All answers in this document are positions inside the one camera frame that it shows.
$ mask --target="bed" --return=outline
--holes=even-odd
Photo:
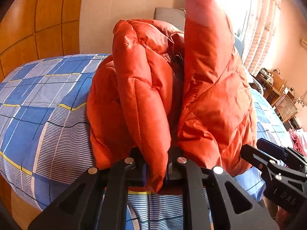
[[[33,207],[45,209],[95,165],[86,101],[93,75],[107,56],[78,54],[34,61],[0,83],[0,174]],[[292,147],[272,107],[250,90],[257,137]],[[235,179],[255,200],[262,198],[265,184],[256,168]],[[148,222],[151,229],[182,229],[182,197],[130,192],[126,220],[126,229],[148,229]]]

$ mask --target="window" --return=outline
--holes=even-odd
[[[251,10],[251,0],[217,1],[229,16],[234,34],[243,40]]]

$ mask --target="wooden panel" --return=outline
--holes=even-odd
[[[16,67],[37,60],[35,37],[31,35],[0,54],[4,75],[7,76]]]
[[[31,206],[12,191],[12,217],[21,227],[22,230],[27,230],[32,220],[38,216],[41,211]]]
[[[62,56],[61,25],[56,25],[36,33],[39,59]]]
[[[36,0],[15,0],[0,23],[0,53],[33,34]]]
[[[0,175],[0,199],[9,213],[12,213],[11,209],[11,187],[7,181]]]
[[[81,0],[64,0],[62,23],[80,19]]]
[[[79,48],[79,21],[62,24],[64,55],[78,54]]]
[[[36,31],[61,23],[63,0],[37,0]]]

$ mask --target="white curtain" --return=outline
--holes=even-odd
[[[242,61],[256,76],[276,34],[281,0],[252,0],[248,27],[244,37]]]

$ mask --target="pink cloth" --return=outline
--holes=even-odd
[[[305,152],[307,150],[307,143],[303,132],[289,129],[289,134],[293,141],[293,148],[304,156],[307,156]]]

